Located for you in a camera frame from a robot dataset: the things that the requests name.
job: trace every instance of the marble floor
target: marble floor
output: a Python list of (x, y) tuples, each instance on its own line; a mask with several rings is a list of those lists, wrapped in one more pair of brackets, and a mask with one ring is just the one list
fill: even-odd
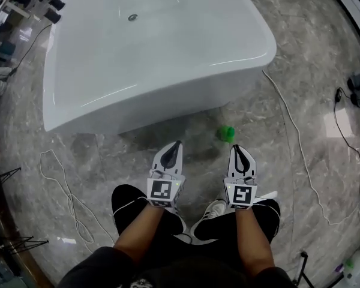
[[(267, 72), (279, 85), (301, 131), (312, 182), (332, 222), (359, 204), (359, 163), (334, 131), (334, 93), (346, 89), (346, 79), (360, 70), (360, 39), (335, 0), (252, 0), (275, 35), (278, 50)], [(40, 18), (42, 11), (35, 9)], [(35, 35), (49, 22), (31, 17), (12, 36), (17, 43), (14, 65)], [(62, 136), (43, 128), (43, 65), (48, 32), (38, 38), (8, 84), (0, 101), (0, 168), (22, 167), (4, 187), (10, 209), (23, 235), (48, 239), (32, 250), (47, 276), (57, 283), (89, 255), (78, 237), (67, 201), (58, 185), (40, 175), (39, 154), (53, 149), (62, 161), (72, 192), (117, 238), (110, 196), (118, 184), (145, 189), (155, 153), (165, 144), (184, 143), (187, 183), (179, 199), (181, 215), (191, 226), (218, 194), (227, 170), (230, 146), (216, 139), (222, 124), (236, 129), (236, 143), (258, 165), (261, 194), (278, 190), (281, 227), (272, 243), (278, 266), (293, 273), (301, 250), (310, 258), (306, 269), (313, 284), (324, 285), (334, 268), (360, 245), (360, 215), (354, 212), (329, 226), (309, 187), (297, 134), (286, 110), (265, 77), (256, 88), (219, 109), (109, 136)], [(342, 127), (350, 126), (349, 141), (360, 150), (360, 109), (343, 99), (337, 106)], [(43, 169), (62, 181), (57, 162), (47, 155)], [(111, 245), (109, 238), (81, 207), (80, 219), (94, 232), (92, 249)], [(61, 238), (75, 239), (76, 244)]]

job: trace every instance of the bathtub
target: bathtub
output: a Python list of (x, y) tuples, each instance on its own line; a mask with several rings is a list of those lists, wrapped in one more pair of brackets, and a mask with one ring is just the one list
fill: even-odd
[(46, 131), (123, 133), (225, 105), (276, 53), (250, 0), (64, 0), (43, 81)]

